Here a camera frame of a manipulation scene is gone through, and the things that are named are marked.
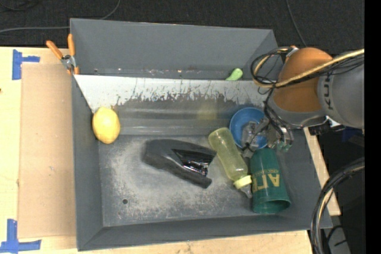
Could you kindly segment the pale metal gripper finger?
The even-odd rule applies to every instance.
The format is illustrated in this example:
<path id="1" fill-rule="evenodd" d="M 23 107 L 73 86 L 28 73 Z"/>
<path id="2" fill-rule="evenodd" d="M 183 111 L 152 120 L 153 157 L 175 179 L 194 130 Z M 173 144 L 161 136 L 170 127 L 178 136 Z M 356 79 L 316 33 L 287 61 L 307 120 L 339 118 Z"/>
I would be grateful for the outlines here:
<path id="1" fill-rule="evenodd" d="M 260 123 L 250 121 L 246 123 L 242 129 L 241 142 L 242 143 L 257 143 L 258 136 L 260 135 Z"/>
<path id="2" fill-rule="evenodd" d="M 264 148 L 266 146 L 267 146 L 266 139 L 254 139 L 252 142 L 243 140 L 242 141 L 242 156 L 244 158 L 251 158 L 256 150 Z"/>

